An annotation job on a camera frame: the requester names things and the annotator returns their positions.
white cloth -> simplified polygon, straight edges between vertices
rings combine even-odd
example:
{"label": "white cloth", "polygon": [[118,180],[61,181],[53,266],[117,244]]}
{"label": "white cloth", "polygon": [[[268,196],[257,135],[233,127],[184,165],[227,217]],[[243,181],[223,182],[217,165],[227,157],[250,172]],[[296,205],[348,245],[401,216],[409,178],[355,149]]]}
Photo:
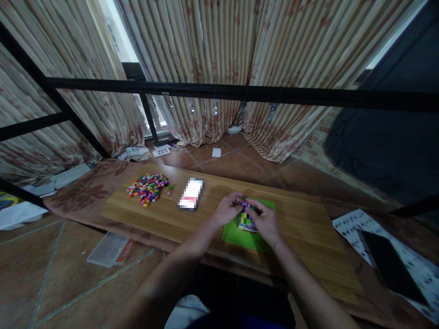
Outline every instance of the white cloth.
{"label": "white cloth", "polygon": [[210,310],[197,296],[187,295],[177,302],[166,322],[165,329],[187,328],[197,319],[209,313]]}

hand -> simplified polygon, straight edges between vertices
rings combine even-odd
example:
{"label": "hand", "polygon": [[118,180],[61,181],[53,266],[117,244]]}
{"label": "hand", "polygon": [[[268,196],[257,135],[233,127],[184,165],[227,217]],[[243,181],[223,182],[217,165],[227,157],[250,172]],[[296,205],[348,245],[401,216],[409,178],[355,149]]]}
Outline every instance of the hand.
{"label": "hand", "polygon": [[223,197],[218,204],[211,219],[219,226],[224,226],[235,219],[237,214],[243,209],[242,197],[244,194],[240,192],[231,192],[229,195]]}
{"label": "hand", "polygon": [[250,214],[251,218],[253,219],[253,222],[256,225],[257,230],[262,235],[265,241],[268,242],[270,246],[273,246],[274,243],[279,241],[279,239],[282,238],[282,235],[279,231],[279,225],[278,220],[276,218],[276,213],[274,210],[266,205],[264,205],[262,202],[253,200],[253,199],[246,199],[245,201],[249,205],[255,206],[258,208],[262,213],[258,215],[256,211],[251,209],[250,207],[247,207],[247,212]]}

blurred phone screen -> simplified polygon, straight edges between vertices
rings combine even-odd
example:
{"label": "blurred phone screen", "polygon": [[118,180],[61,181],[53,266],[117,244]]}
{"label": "blurred phone screen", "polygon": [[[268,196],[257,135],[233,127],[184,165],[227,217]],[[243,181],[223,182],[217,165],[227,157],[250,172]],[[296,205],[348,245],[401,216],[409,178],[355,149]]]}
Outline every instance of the blurred phone screen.
{"label": "blurred phone screen", "polygon": [[198,178],[191,178],[178,202],[178,207],[183,210],[196,210],[198,201],[203,191],[204,181]]}

person's left hand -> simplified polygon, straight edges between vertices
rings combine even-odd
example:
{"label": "person's left hand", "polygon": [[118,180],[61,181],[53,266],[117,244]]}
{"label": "person's left hand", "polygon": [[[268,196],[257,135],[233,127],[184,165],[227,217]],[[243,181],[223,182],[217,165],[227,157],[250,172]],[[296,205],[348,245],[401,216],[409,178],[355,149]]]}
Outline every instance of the person's left hand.
{"label": "person's left hand", "polygon": [[241,205],[244,194],[240,192],[231,192],[229,195],[223,197],[218,204],[211,219],[219,226],[224,226],[235,219],[237,214],[242,211]]}

brown floral tablecloth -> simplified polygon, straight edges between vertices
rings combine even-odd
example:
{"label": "brown floral tablecloth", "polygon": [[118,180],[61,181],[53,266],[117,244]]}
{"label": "brown floral tablecloth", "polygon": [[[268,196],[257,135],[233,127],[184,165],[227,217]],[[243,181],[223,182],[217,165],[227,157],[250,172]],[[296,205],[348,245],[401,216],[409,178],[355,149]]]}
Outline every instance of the brown floral tablecloth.
{"label": "brown floral tablecloth", "polygon": [[[177,246],[175,242],[99,214],[104,202],[124,182],[130,179],[133,173],[139,171],[141,166],[143,165],[138,163],[107,159],[74,183],[59,190],[55,195],[45,197],[44,204],[52,212],[65,218],[127,236],[135,241],[171,252]],[[358,208],[355,205],[334,200],[323,200],[323,202],[331,219]],[[437,235],[415,221],[380,214],[364,208],[363,210],[401,242],[434,264],[439,264],[439,244],[435,244],[435,241],[438,240]],[[340,301],[350,314],[388,328],[435,328],[433,323],[404,298],[384,289],[379,283],[374,269],[345,239],[341,238],[341,240],[364,289],[364,296],[358,295],[359,306]],[[286,288],[283,280],[228,260],[206,255],[203,262],[271,286]]]}

